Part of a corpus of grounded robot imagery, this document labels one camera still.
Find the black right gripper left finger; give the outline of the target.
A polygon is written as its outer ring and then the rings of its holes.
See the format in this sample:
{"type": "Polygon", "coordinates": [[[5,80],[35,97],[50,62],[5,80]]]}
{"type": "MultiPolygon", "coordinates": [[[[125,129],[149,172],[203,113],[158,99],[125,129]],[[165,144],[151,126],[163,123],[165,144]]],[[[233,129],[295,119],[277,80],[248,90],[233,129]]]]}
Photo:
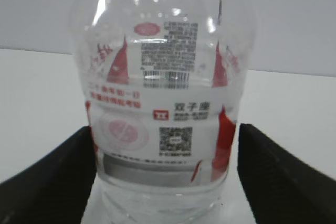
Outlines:
{"type": "Polygon", "coordinates": [[[90,127],[1,183],[1,223],[81,223],[96,177],[90,127]]]}

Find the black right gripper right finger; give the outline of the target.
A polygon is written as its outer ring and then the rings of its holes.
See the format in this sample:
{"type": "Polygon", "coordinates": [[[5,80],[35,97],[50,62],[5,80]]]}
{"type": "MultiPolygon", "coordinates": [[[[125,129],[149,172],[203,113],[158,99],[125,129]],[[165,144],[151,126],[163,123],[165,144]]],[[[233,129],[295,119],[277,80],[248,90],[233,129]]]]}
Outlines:
{"type": "Polygon", "coordinates": [[[335,180],[241,124],[237,171],[256,223],[335,223],[335,180]]]}

